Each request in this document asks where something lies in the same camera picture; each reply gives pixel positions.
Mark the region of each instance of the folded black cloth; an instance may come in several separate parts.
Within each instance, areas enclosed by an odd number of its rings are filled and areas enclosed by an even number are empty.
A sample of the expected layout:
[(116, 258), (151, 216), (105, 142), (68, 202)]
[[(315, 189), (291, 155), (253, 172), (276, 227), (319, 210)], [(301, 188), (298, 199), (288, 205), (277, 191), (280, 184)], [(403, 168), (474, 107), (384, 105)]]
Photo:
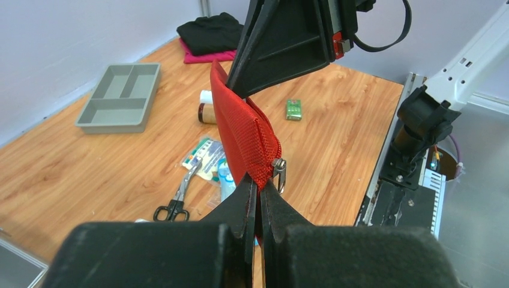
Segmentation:
[(194, 56), (237, 49), (244, 25), (228, 13), (198, 17), (176, 31)]

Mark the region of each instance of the wooden table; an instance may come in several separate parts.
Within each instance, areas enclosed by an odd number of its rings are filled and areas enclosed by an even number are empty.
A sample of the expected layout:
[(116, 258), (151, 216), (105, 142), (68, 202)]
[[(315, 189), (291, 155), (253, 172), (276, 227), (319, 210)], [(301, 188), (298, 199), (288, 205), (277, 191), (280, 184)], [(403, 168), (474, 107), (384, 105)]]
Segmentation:
[[(163, 72), (144, 133), (84, 134), (74, 121), (85, 97), (0, 149), (0, 227), (14, 242), (51, 260), (80, 223), (150, 220), (168, 203), (186, 173), (185, 154), (204, 135), (219, 138), (215, 125), (196, 116), (200, 91), (210, 89), (210, 64), (185, 65), (183, 56), (173, 41), (143, 60), (161, 62)], [(283, 198), (309, 221), (352, 225), (401, 90), (329, 65), (252, 96), (282, 143)], [(288, 98), (302, 100), (302, 121), (285, 120)], [(191, 220), (209, 213), (217, 193), (202, 179), (191, 182)]]

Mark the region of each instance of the red part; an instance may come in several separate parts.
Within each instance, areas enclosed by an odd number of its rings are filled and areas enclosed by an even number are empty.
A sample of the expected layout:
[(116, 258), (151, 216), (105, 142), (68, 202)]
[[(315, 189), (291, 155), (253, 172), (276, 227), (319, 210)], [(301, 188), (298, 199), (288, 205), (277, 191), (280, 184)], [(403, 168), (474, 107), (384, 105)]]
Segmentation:
[(281, 158), (281, 144), (254, 102), (244, 102), (226, 87), (227, 74), (219, 62), (212, 63), (210, 84), (217, 128), (233, 180), (238, 185), (247, 172), (261, 190), (273, 176), (272, 162)]
[(333, 35), (333, 46), (334, 46), (334, 53), (336, 55), (336, 59), (339, 59), (345, 55), (343, 51), (343, 46), (341, 45), (341, 40), (343, 39), (343, 36), (341, 32), (338, 32)]
[(189, 48), (185, 44), (184, 40), (182, 40), (182, 38), (179, 38), (179, 41), (180, 41), (180, 44), (182, 45), (182, 48), (185, 51), (185, 55), (184, 55), (184, 63), (185, 64), (210, 63), (215, 59), (220, 62), (221, 61), (231, 61), (235, 58), (236, 50), (224, 51), (224, 52), (219, 52), (219, 53), (211, 53), (211, 54), (206, 54), (206, 55), (201, 55), (201, 56), (194, 56), (191, 53), (191, 50), (189, 50)]

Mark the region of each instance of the black cable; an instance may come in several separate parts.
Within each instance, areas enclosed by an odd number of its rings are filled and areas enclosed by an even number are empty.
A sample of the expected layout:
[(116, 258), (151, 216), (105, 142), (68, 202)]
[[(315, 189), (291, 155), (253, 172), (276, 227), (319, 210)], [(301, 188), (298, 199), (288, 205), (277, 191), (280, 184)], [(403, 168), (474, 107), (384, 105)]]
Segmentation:
[(403, 0), (403, 5), (405, 5), (405, 24), (403, 24), (403, 31), (401, 32), (401, 35), (399, 35), (399, 38), (396, 39), (395, 42), (393, 42), (392, 44), (389, 44), (387, 46), (383, 46), (383, 47), (372, 47), (372, 46), (369, 46), (368, 44), (362, 42), (357, 37), (357, 35), (354, 35), (354, 43), (360, 49), (363, 49), (364, 51), (380, 52), (380, 51), (384, 51), (387, 48), (393, 47), (397, 43), (403, 41), (403, 39), (405, 39), (406, 36), (408, 35), (408, 32), (410, 32), (410, 26), (412, 26), (412, 8), (410, 7), (408, 0)]

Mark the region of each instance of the red mesh fabric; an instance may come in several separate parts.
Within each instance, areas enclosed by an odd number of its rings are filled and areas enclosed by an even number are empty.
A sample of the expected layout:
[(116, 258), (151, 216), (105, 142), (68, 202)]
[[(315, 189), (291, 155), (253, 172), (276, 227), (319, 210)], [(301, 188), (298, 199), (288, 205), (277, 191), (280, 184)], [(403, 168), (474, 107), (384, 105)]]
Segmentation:
[(259, 189), (273, 176), (272, 162), (281, 158), (281, 144), (265, 114), (251, 99), (244, 102), (225, 85), (227, 74), (219, 62), (212, 63), (212, 99), (228, 166), (239, 184), (247, 172)]

